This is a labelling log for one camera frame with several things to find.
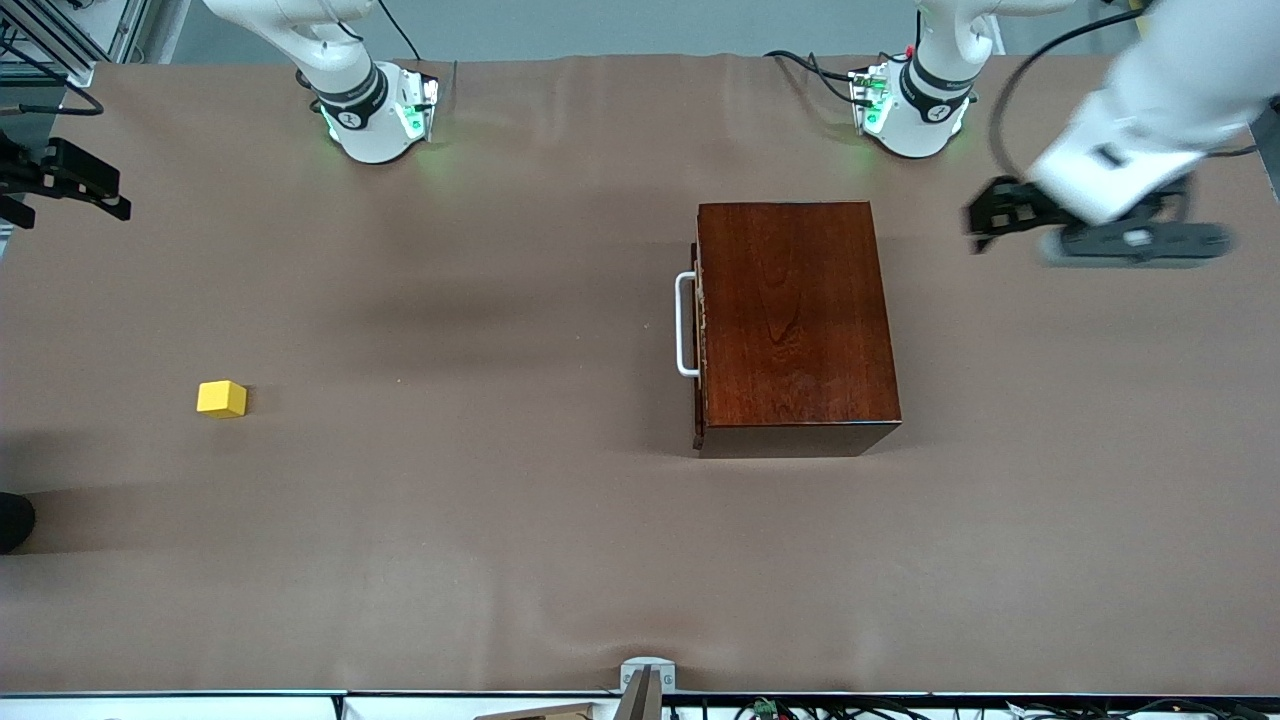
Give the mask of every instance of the metal bracket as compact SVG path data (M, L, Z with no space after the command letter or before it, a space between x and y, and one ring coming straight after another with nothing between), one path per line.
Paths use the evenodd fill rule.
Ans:
M631 676L643 671L646 666L652 666L658 673L658 678L662 679L663 694L676 692L676 662L664 657L631 657L622 661L622 671L620 673L622 682L618 689L626 692Z
M979 236L973 241L975 254L986 251L996 236L1079 222L1046 197L1038 187L1019 182L1011 176L993 178L973 199L966 211L969 234Z

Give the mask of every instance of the white handle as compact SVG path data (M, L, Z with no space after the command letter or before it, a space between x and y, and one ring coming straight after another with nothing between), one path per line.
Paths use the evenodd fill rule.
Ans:
M680 295L680 283L698 278L694 270L676 275L676 369L686 378L696 378L698 368L685 366L685 301Z

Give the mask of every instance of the gray wall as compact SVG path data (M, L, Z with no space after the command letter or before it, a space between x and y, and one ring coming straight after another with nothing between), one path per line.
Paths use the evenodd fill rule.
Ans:
M913 40L910 0L387 0L424 58L538 60L566 55L678 53L762 55L787 49L819 55L901 50ZM1006 18L1010 53L1028 53L1091 18L1115 12L1100 0L1041 18ZM375 12L352 23L375 58L408 54ZM1068 47L1114 53L1137 33L1110 28ZM192 3L175 63L282 63L262 40Z

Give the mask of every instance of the black cable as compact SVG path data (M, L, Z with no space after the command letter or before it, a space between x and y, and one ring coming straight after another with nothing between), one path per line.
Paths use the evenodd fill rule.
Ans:
M1210 152L1206 158L1243 158L1245 155L1253 155L1257 151L1257 145L1245 145L1244 147L1236 147L1234 150L1217 150L1215 152Z
M362 36L356 35L356 31L353 31L349 27L347 27L347 23L344 23L342 20L338 20L338 29L340 29L347 37L355 40L356 42L364 42L365 41L365 38Z
M93 97L92 95L90 95L88 92L86 92L84 88L76 87L74 85L72 85L72 82L69 79L67 79L67 78L59 76L58 73L55 73L54 70L49 69L47 67L45 67L44 63L37 61L31 55L27 55L22 50L18 50L10 42L0 40L0 47L4 47L5 51L8 51L8 53L13 53L23 63L27 63L32 68L36 68L41 73L44 73L44 74L49 76L50 78L58 81L63 87L65 87L67 90L70 90L76 95L79 95L86 102L88 102L90 105L92 105L92 108L59 108L56 105L23 105L23 104L18 104L18 111L19 113L33 113L33 114L40 114L40 115L82 115L82 117L92 117L92 115L101 115L105 111L105 109L102 108L102 104L99 102L96 97Z
M1155 710L1155 708L1157 708L1157 707L1160 707L1162 705L1175 705L1175 706L1178 706L1179 711L1181 711L1181 710L1194 710L1194 711L1198 711L1198 712L1207 712L1210 715L1213 715L1213 716L1219 717L1219 720L1230 720L1230 717L1231 717L1231 715L1229 712L1226 712L1225 710L1219 710L1216 707L1204 705L1202 702L1196 702L1196 701L1192 701L1192 700L1181 700L1181 698L1176 698L1176 697L1166 697L1166 698L1157 700L1155 702L1148 702L1147 705L1139 707L1138 710L1130 710L1129 712L1119 712L1119 714L1111 715L1108 717L1111 717L1114 720L1129 720L1130 717L1133 717L1134 715L1138 715L1139 712L1151 712L1152 710Z
M813 67L818 68L818 58L814 56L813 53L809 53L809 61L813 63ZM822 85L826 85L827 90L829 90L831 94L835 95L836 97L840 97L841 100L844 100L845 102L849 102L850 105L858 105L859 108L870 108L872 106L872 101L870 100L859 100L856 97L850 97L849 95L845 95L844 92L841 92L840 88L837 88L835 85L831 85L831 81L827 79L826 74L823 74L822 72L818 72L817 74L818 74L818 79L822 81ZM849 76L845 76L844 79L845 79L845 82L849 82Z
M305 88L311 90L312 92L315 92L315 90L312 90L312 87L311 87L311 81L307 79L307 76L302 74L302 68L297 68L297 69L293 70L293 79L297 81L297 83L301 85L302 87L305 87ZM311 110L312 113L319 113L320 111L320 96L319 95L311 99L311 102L307 105L307 110Z
M878 698L878 697L861 697L861 698L858 698L858 702L860 702L863 705L878 706L878 707L881 707L883 710L888 710L890 712L897 712L900 715L906 715L911 720L929 720L928 716L920 715L919 712L916 712L916 711L906 707L905 705L902 705L900 702L895 702L892 700L884 700L884 698Z
M791 60L792 63L800 65L801 68L809 70L810 73L817 73L817 74L820 74L820 76L824 76L824 77L829 77L831 79L842 79L842 81L846 81L846 82L849 81L849 76L847 74L840 74L840 73L837 73L835 70L822 69L822 68L818 67L817 61L814 61L813 64L809 64L809 60L805 60L804 58L801 58L800 55L796 55L795 53L788 53L787 50L774 50L772 53L765 53L764 56L765 58L786 58L787 60Z
M408 49L413 53L413 59L421 63L422 56L417 54L417 47L413 46L413 41L408 38L408 35L404 32L404 28L402 28L399 23L396 22L396 15L393 15L392 12L387 9L387 3L384 0L378 0L378 4L383 6L383 13L387 14L387 19L392 22L392 27L396 28L396 32L401 33L401 37L404 38L404 45L408 45Z
M1015 178L1021 178L1023 174L1021 170L1019 170L1018 167L1014 165L1014 161L1009 158L1009 150L1005 147L1005 136L1004 136L1005 110L1009 108L1009 99L1012 97L1014 90L1018 88L1018 83L1021 82L1023 76L1027 74L1027 70L1030 69L1030 67L1036 63L1036 60L1039 60L1050 50L1057 47L1059 45L1069 40L1075 40L1076 37L1080 37L1082 35L1088 35L1096 29L1102 29L1105 27L1129 22L1132 19L1140 17L1143 13L1146 13L1146 9L1128 10L1120 13L1119 15L1111 15L1110 18L1103 18L1101 20L1094 20L1092 23L1083 24L1073 31L1068 31L1055 37L1053 40L1050 40L1043 46L1041 46L1039 50L1032 53L1021 63L1018 64L1018 68L1014 69L1014 73L1009 76L1007 81L1005 81L1005 87L1000 88L1000 96L996 97L996 105L991 110L991 126L988 129L987 140L988 143L991 145L991 154L995 155L996 164L1000 165L1001 172L1004 172L1007 176L1014 176Z

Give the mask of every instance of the cable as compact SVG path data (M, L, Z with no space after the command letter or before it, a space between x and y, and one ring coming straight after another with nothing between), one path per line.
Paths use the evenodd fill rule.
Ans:
M84 88L76 87L74 85L72 85L72 82L69 79L67 79L67 78L59 76L58 73L55 73L54 70L49 69L47 67L45 67L44 63L37 61L31 55L27 55L22 50L18 50L10 42L0 40L0 47L4 47L4 50L6 53L13 53L23 63L27 63L32 68L36 68L41 73L44 73L44 74L49 76L50 78L58 81L63 87L65 87L67 90L70 90L76 95L79 95L86 102L88 102L90 105L92 105L92 108L59 108L56 105L23 105L23 104L18 104L18 111L19 113L33 113L33 114L38 114L38 115L82 115L82 117L92 117L92 115L101 115L105 111L105 109L102 108L102 104L99 102L96 97L93 97L92 95L90 95L88 92L86 92Z
M393 15L392 12L387 9L387 3L384 3L384 0L378 0L378 4L383 6L383 13L387 14L387 19L392 22L392 27L396 28L396 32L401 33L401 37L404 38L404 45L408 45L408 49L413 53L413 59L421 63L422 56L417 54L417 47L413 46L413 41L408 38L408 35L404 32L404 28L402 28L399 23L396 22L396 15Z
M796 55L795 53L788 53L787 50L774 50L772 53L765 53L764 56L765 58L786 58L787 60L791 60L792 63L800 65L801 68L809 70L810 73L817 73L817 74L820 74L820 76L824 76L824 77L829 77L831 79L842 79L842 81L846 81L846 82L849 81L849 76L847 74L840 74L840 73L837 73L835 70L824 70L824 69L822 69L822 68L818 67L817 61L814 61L813 64L809 64L809 60L805 60L804 58L801 58L800 55Z
M1280 95L1268 100L1267 105L1271 108L1271 110L1280 113ZM1280 122L1271 126L1271 128L1267 129L1267 132L1262 136L1262 138L1270 140L1271 136L1274 136L1277 132L1280 132ZM1235 147L1231 150L1216 150L1206 155L1206 158L1243 158L1245 155L1252 155L1257 151L1258 151L1258 143L1254 142L1253 145L1245 145L1244 147Z
M338 29L340 29L347 37L355 40L356 42L364 42L365 41L365 38L362 36L356 35L356 31L353 31L349 27L347 27L347 23L344 23L342 20L338 20Z
M1059 45L1069 40L1075 40L1076 37L1080 37L1082 35L1088 35L1096 29L1102 29L1105 27L1137 19L1143 13L1146 13L1146 9L1128 10L1120 13L1119 15L1111 15L1110 18L1103 18L1101 20L1094 20L1092 23L1083 24L1073 31L1065 32L1055 37L1053 40L1050 40L1039 50L1032 53L1030 55L1027 56L1027 59L1024 59L1021 63L1018 64L1018 68L1014 69L1014 73L1009 76L1007 81L1005 81L1005 87L1000 88L1000 96L996 97L996 105L991 110L991 126L988 128L987 141L991 145L991 154L995 155L996 164L1000 165L1001 172L1004 172L1007 176L1014 176L1015 178L1021 178L1023 174L1021 170L1019 170L1018 167L1014 165L1014 161L1009 156L1009 149L1005 147L1005 136L1004 136L1005 110L1009 108L1009 99L1012 97L1014 90L1018 88L1018 83L1021 82L1023 76L1027 74L1027 70L1030 69L1030 67L1036 63L1036 60L1039 60L1050 50L1057 47Z
M1053 707L1048 705L1032 703L1027 706L1027 710L1041 711L1039 715L1025 715L1024 720L1044 720L1044 719L1062 719L1062 720L1130 720L1134 715L1142 712L1151 712L1161 706L1171 705L1176 711L1192 711L1197 714L1212 715L1216 720L1243 720L1240 715L1234 712L1228 712L1225 710L1219 710L1210 705L1202 702L1196 702L1190 700L1181 698L1161 698L1155 702L1143 705L1137 710L1130 710L1128 712L1110 714L1105 710L1098 710L1097 707L1085 706L1083 711L1064 710L1061 707Z
M911 720L929 720L929 717L927 717L924 715L920 715L919 712L916 712L916 711L906 707L905 705L902 705L900 702L895 702L892 700L884 700L884 698L878 698L878 697L864 697L864 698L858 698L858 701L861 702L863 705L879 706L879 707L882 707L884 710L888 710L890 712L897 712L900 715L906 715Z
M297 81L297 83L301 85L302 87L305 87L305 88L311 90L312 92L315 92L315 90L311 87L311 81L307 79L307 76L302 74L302 68L294 68L294 70L293 70L293 79ZM311 110L312 113L319 113L320 111L320 96L319 95L311 99L311 102L307 105L307 110Z
M804 58L801 58L801 56L799 56L799 55L796 55L795 53L788 53L786 50L774 50L772 53L765 53L764 56L765 58L786 58L787 60L792 60L794 63L796 63L801 68L804 68L804 69L809 70L810 73L818 76L818 79L822 81L822 85L826 85L827 90L829 90L831 94L835 95L836 97L840 97L841 100L844 100L845 102L849 102L850 105L858 105L859 108L870 108L872 106L872 102L869 100L860 100L860 99L850 97L849 95L845 95L844 92L841 92L840 88L837 88L835 85L831 85L831 79L840 79L840 81L844 81L844 82L849 82L849 76L847 74L840 74L837 72L824 69L822 65L818 64L818 58L813 53L809 53L809 59L808 60L804 59Z
M813 53L809 53L809 61L813 63L813 67L818 68L818 58L815 58ZM841 92L840 88L837 88L835 85L831 85L831 81L827 79L827 76L823 72L818 72L818 79L822 81L822 85L827 86L827 90L829 90L832 95L840 97L845 102L849 102L850 105L858 105L859 108L872 106L870 100L859 100L856 97L850 97L849 95ZM849 82L849 76L845 76L845 82Z

